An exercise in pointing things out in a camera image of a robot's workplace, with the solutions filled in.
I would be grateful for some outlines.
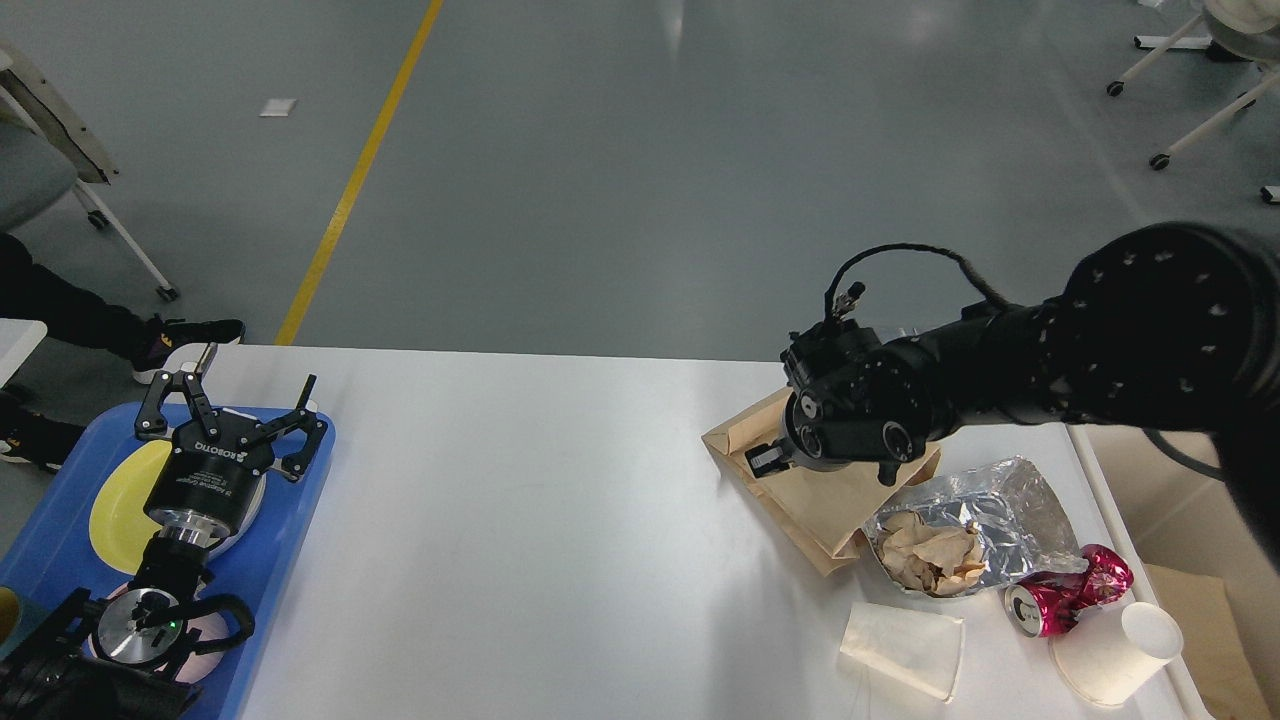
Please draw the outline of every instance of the white paper cup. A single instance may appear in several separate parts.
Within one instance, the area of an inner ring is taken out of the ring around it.
[[[840,652],[942,702],[951,702],[964,655],[964,620],[855,602]]]
[[[1149,602],[1105,605],[1050,639],[1059,673],[1084,700],[1123,705],[1148,678],[1183,651],[1183,632]]]

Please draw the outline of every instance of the sneaker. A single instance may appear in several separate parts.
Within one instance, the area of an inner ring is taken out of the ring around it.
[[[186,323],[180,318],[175,320],[160,320],[160,315],[147,320],[147,334],[151,341],[145,350],[133,359],[133,379],[142,384],[151,384],[151,378],[164,368],[165,361],[183,345],[198,342],[201,345],[218,342],[221,345],[238,345],[244,337],[244,323],[239,320],[214,320],[211,323]]]
[[[46,473],[61,470],[84,428],[22,413],[17,427],[0,433],[0,461],[29,462]]]

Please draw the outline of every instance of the gray floor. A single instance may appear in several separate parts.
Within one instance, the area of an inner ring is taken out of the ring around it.
[[[164,306],[64,201],[18,233],[140,314],[236,315],[270,342],[426,0],[72,0],[0,28],[104,140],[104,199],[183,290]],[[1257,72],[1171,54],[1119,99],[1132,0],[445,0],[298,342],[768,360],[831,272],[887,241],[969,255],[1021,301],[1160,219],[1271,231],[1277,99],[1153,173]],[[298,97],[260,119],[268,97]],[[952,266],[884,258],[863,318],[931,325]],[[18,379],[87,421],[128,368],[46,341]],[[47,479],[0,468],[0,548]]]

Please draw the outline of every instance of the yellow floor line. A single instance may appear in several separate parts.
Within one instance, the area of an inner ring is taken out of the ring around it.
[[[413,74],[417,58],[422,54],[422,45],[426,44],[426,36],[431,33],[431,26],[435,24],[435,18],[440,14],[443,4],[444,0],[431,0],[426,15],[422,17],[422,23],[417,26],[417,35],[413,36],[413,42],[408,46],[408,53],[404,54],[404,61],[401,63],[401,69],[396,73],[396,82],[392,83],[387,100],[383,101],[383,109],[379,110],[374,129],[370,131],[369,140],[365,141],[365,149],[360,151],[356,169],[351,172],[347,187],[342,191],[342,199],[338,200],[338,208],[334,209],[329,227],[325,228],[324,237],[320,238],[320,247],[311,258],[311,266],[307,268],[307,274],[302,278],[297,295],[293,296],[293,304],[289,305],[289,313],[284,316],[280,332],[275,333],[275,345],[293,345],[293,338],[297,337],[298,328],[302,327],[302,320],[307,316],[311,300],[329,268],[333,250],[338,246],[338,238],[342,237],[342,231],[347,227],[351,209],[356,205],[356,199],[360,197],[360,190],[365,186],[365,178],[369,177],[369,168],[374,164],[374,158],[378,156],[378,149],[387,136],[392,118],[396,117],[396,108],[399,106],[401,96],[404,95],[404,86],[408,85],[408,78]]]

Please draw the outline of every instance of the black cable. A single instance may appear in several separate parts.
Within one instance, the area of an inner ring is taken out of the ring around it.
[[[1160,430],[1143,428],[1142,434],[1147,436],[1147,439],[1151,441],[1151,445],[1156,446],[1156,450],[1164,452],[1166,457],[1178,462],[1183,468],[1196,470],[1197,473],[1213,478],[1215,480],[1224,480],[1221,468],[1215,468],[1208,462],[1202,462],[1190,455],[1187,455],[1181,450],[1178,450],[1167,439],[1165,439],[1165,436],[1160,434]]]
[[[973,264],[970,264],[969,260],[966,260],[963,255],[947,250],[945,247],[934,247],[932,245],[920,245],[915,242],[892,242],[888,245],[877,245],[870,250],[864,250],[858,255],[850,258],[849,261],[846,261],[844,265],[840,266],[840,270],[836,272],[835,279],[831,281],[831,287],[828,287],[827,292],[823,295],[824,302],[822,309],[822,316],[824,320],[831,320],[832,318],[832,310],[833,310],[832,304],[836,301],[836,288],[840,287],[840,281],[844,279],[845,273],[847,273],[850,268],[870,258],[872,255],[888,252],[890,250],[911,250],[914,252],[932,252],[934,255],[942,255],[943,258],[950,258],[955,260],[956,264],[960,265],[960,272],[964,273],[965,279],[969,281],[969,284],[972,284],[974,290],[982,293],[982,297],[987,302],[989,302],[997,310],[1007,310],[1010,306],[1010,302],[1005,300],[1002,295],[996,292],[996,290],[991,287],[991,284],[987,283],[987,281],[983,279],[982,275],[978,274],[978,270],[975,270]]]

